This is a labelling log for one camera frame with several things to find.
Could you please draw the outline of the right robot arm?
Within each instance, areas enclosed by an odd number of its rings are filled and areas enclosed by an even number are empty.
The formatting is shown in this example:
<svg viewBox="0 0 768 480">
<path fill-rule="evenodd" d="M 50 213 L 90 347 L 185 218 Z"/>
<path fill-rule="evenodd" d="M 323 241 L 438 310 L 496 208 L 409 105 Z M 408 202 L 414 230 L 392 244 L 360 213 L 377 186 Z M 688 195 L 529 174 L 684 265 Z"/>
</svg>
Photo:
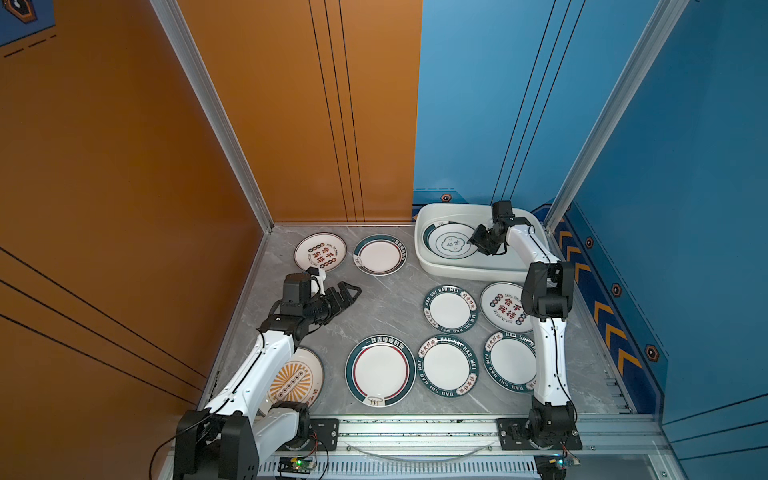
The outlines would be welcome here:
<svg viewBox="0 0 768 480">
<path fill-rule="evenodd" d="M 479 225 L 469 242 L 484 255 L 496 255 L 502 246 L 510 247 L 528 265 L 521 305 L 531 319 L 537 365 L 528 439 L 540 448 L 564 446 L 577 432 L 578 420 L 565 355 L 567 317 L 574 300 L 574 264 L 552 253 L 532 226 L 517 221 L 497 221 L 491 228 Z"/>
</svg>

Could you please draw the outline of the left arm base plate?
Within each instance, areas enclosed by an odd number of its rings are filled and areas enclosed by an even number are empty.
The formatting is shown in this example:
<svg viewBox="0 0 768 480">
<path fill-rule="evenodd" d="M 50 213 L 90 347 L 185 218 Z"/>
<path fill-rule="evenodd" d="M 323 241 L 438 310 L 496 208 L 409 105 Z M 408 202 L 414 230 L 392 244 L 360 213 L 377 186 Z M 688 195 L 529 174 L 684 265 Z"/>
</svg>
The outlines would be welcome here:
<svg viewBox="0 0 768 480">
<path fill-rule="evenodd" d="M 280 450 L 310 451 L 315 446 L 320 446 L 328 452 L 335 451 L 339 439 L 339 426 L 340 422 L 336 418 L 311 418 L 308 435 L 287 442 Z"/>
</svg>

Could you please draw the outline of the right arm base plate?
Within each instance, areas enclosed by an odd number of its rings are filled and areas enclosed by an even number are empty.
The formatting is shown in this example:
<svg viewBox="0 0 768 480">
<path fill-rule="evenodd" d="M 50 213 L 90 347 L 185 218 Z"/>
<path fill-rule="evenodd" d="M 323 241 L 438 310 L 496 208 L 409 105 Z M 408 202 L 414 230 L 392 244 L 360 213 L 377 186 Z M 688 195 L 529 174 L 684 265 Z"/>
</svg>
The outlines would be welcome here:
<svg viewBox="0 0 768 480">
<path fill-rule="evenodd" d="M 580 451 L 584 448 L 577 430 L 555 429 L 544 423 L 534 427 L 528 418 L 499 418 L 496 427 L 504 451 Z"/>
</svg>

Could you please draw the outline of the small green rimmed plate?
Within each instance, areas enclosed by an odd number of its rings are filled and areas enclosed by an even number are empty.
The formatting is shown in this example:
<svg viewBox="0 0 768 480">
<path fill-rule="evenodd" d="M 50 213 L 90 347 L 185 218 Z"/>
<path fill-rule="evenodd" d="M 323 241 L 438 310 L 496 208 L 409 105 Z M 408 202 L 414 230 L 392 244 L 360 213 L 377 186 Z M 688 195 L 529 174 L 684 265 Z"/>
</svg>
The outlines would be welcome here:
<svg viewBox="0 0 768 480">
<path fill-rule="evenodd" d="M 402 268 L 407 260 L 405 244 L 388 234 L 371 235 L 361 240 L 353 251 L 357 268 L 371 276 L 387 276 Z"/>
</svg>

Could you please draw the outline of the plate with red coin pattern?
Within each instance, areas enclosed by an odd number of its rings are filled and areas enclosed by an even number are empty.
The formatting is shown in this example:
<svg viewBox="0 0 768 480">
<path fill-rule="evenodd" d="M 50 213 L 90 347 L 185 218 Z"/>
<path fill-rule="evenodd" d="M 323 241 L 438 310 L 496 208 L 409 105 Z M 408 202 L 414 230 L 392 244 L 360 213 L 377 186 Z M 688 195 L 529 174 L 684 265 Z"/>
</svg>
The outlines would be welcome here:
<svg viewBox="0 0 768 480">
<path fill-rule="evenodd" d="M 310 267 L 330 272 L 338 268 L 347 254 L 347 244 L 338 235 L 319 232 L 302 239 L 294 249 L 293 259 L 300 270 Z"/>
</svg>

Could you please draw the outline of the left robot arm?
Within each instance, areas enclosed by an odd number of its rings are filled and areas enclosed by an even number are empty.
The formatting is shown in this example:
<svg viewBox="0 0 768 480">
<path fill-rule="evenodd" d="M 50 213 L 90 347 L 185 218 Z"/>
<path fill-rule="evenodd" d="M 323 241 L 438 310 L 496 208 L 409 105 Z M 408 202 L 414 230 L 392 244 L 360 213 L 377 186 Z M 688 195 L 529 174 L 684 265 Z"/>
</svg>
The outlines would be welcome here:
<svg viewBox="0 0 768 480">
<path fill-rule="evenodd" d="M 324 285 L 314 270 L 285 277 L 282 297 L 258 328 L 258 340 L 227 385 L 204 408 L 187 411 L 177 424 L 174 479 L 256 479 L 261 461 L 285 444 L 309 439 L 309 407 L 281 401 L 258 411 L 278 373 L 301 341 L 327 325 L 362 294 L 341 281 Z"/>
</svg>

